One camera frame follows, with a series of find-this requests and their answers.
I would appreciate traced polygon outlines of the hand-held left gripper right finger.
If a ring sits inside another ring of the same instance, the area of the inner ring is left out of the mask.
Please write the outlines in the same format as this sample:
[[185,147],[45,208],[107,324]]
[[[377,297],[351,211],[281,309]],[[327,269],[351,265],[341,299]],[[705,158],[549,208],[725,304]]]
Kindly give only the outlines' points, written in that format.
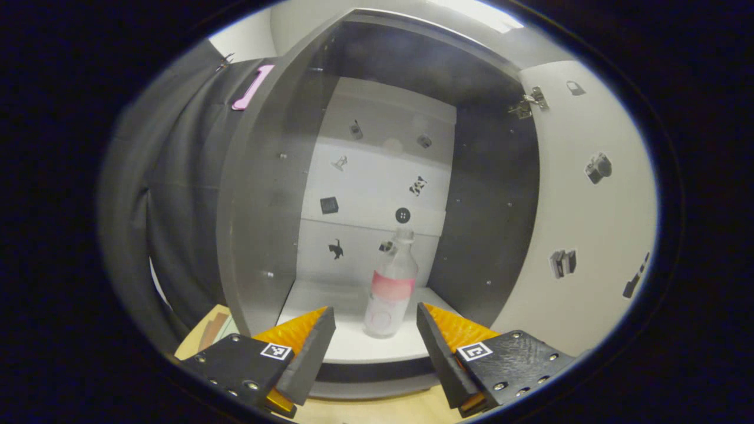
[[519,402],[576,360],[523,330],[498,333],[426,302],[416,325],[449,407],[463,418]]

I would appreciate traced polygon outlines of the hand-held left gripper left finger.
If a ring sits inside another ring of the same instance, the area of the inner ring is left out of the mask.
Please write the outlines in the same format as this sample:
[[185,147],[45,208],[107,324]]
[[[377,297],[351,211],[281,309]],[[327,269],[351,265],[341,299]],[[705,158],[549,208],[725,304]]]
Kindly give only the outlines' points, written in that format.
[[255,336],[231,333],[181,366],[243,407],[293,418],[309,398],[335,330],[334,309],[321,307]]

